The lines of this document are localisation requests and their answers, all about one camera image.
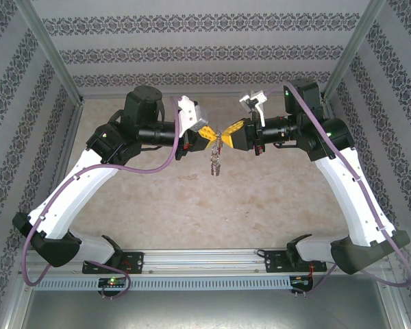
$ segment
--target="metal panel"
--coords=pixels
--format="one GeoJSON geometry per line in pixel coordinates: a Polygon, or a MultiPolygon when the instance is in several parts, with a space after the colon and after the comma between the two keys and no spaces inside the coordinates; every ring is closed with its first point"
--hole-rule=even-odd
{"type": "Polygon", "coordinates": [[[90,291],[34,291],[23,327],[382,329],[390,325],[374,282],[362,276],[334,276],[307,298],[272,290],[135,291],[106,301],[90,291]]]}
{"type": "Polygon", "coordinates": [[[7,305],[3,321],[2,329],[22,328],[27,308],[33,289],[26,286],[22,278],[17,278],[15,285],[12,287],[9,304],[7,305]]]}
{"type": "MultiPolygon", "coordinates": [[[[396,282],[393,273],[383,273],[382,278],[389,282],[396,282]]],[[[391,328],[411,329],[411,321],[400,294],[400,289],[382,283],[377,283],[377,287],[391,328]]]]}

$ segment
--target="enclosure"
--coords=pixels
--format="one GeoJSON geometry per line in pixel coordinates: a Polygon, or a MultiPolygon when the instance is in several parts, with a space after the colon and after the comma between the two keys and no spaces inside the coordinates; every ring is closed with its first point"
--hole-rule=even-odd
{"type": "MultiPolygon", "coordinates": [[[[149,255],[116,306],[99,300],[78,263],[51,269],[39,287],[23,284],[25,238],[13,216],[46,199],[129,91],[161,90],[167,121],[169,97],[188,95],[223,132],[250,115],[242,91],[297,78],[315,80],[325,118],[348,125],[382,210],[411,238],[411,0],[0,0],[0,328],[411,328],[411,285],[340,270],[307,299],[264,282],[156,288],[281,280],[265,273],[257,249],[348,234],[307,153],[272,145],[260,156],[224,145],[218,177],[209,148],[153,175],[119,172],[97,191],[71,228],[149,255]]],[[[282,91],[264,113],[286,115],[282,91]]],[[[157,167],[170,151],[144,151],[127,166],[157,167]]],[[[411,265],[411,242],[402,250],[411,265]]],[[[43,265],[29,254],[31,276],[43,265]]],[[[394,254],[370,270],[406,279],[394,254]]]]}

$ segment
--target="beige floor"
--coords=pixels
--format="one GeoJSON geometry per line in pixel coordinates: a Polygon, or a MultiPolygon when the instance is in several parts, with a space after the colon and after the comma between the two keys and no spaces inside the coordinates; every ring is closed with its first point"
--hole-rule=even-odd
{"type": "MultiPolygon", "coordinates": [[[[247,117],[234,97],[197,101],[214,129],[247,117]]],[[[124,99],[86,101],[69,167],[95,128],[123,104],[124,99]]],[[[172,119],[168,99],[164,104],[172,119]]],[[[283,99],[270,98],[265,111],[267,117],[285,114],[283,99]]],[[[145,152],[127,165],[153,168],[169,152],[145,152]]],[[[224,147],[221,164],[221,175],[212,177],[208,149],[154,175],[119,172],[86,204],[72,229],[107,234],[122,248],[135,249],[284,247],[305,233],[347,234],[330,187],[303,151],[267,145],[256,157],[224,147]]]]}

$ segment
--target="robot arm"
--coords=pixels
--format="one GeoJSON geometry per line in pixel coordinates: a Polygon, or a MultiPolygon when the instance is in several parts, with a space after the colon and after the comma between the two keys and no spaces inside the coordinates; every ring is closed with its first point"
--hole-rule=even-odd
{"type": "Polygon", "coordinates": [[[113,177],[119,169],[96,168],[77,177],[82,169],[100,165],[125,165],[142,151],[143,145],[172,146],[179,139],[176,159],[188,151],[205,149],[210,141],[201,129],[207,119],[197,103],[183,96],[178,102],[179,136],[175,135],[174,122],[164,122],[162,94],[149,86],[139,86],[130,92],[125,108],[119,110],[108,123],[98,127],[87,141],[87,148],[71,172],[54,192],[29,214],[17,213],[14,225],[27,236],[53,195],[71,178],[73,187],[59,194],[49,212],[36,229],[32,247],[52,266],[59,267],[70,260],[91,260],[117,267],[112,257],[119,247],[106,236],[92,237],[71,232],[70,225],[78,212],[96,191],[113,177]],[[162,122],[157,122],[161,112],[162,122]]]}
{"type": "Polygon", "coordinates": [[[291,82],[307,103],[316,120],[327,132],[335,147],[353,167],[383,223],[379,228],[358,182],[344,163],[326,145],[311,120],[305,114],[290,90],[285,86],[287,117],[265,119],[262,103],[266,101],[263,92],[245,95],[240,99],[243,107],[252,114],[223,132],[222,139],[230,147],[249,151],[257,156],[265,151],[267,143],[280,148],[288,141],[296,141],[295,147],[304,150],[312,162],[323,173],[332,188],[344,213],[349,235],[343,239],[337,236],[312,236],[307,234],[291,241],[288,257],[292,263],[299,260],[319,260],[336,263],[344,272],[353,274],[393,252],[393,248],[382,234],[385,230],[398,247],[410,242],[405,231],[396,230],[379,207],[370,186],[361,170],[354,141],[345,123],[339,119],[324,119],[316,82],[295,80],[291,82]]]}

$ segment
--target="striped wall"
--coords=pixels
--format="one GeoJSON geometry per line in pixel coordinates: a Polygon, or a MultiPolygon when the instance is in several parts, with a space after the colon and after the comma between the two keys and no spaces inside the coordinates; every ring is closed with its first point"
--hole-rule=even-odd
{"type": "Polygon", "coordinates": [[[75,104],[12,0],[0,0],[0,322],[20,259],[15,212],[48,196],[75,104]]]}
{"type": "Polygon", "coordinates": [[[38,0],[84,97],[231,93],[329,79],[369,0],[38,0]]]}
{"type": "MultiPolygon", "coordinates": [[[[349,124],[381,207],[411,238],[411,0],[386,2],[331,102],[349,124]]],[[[411,244],[404,253],[411,264],[411,244]]],[[[401,291],[411,319],[411,286],[401,291]]]]}

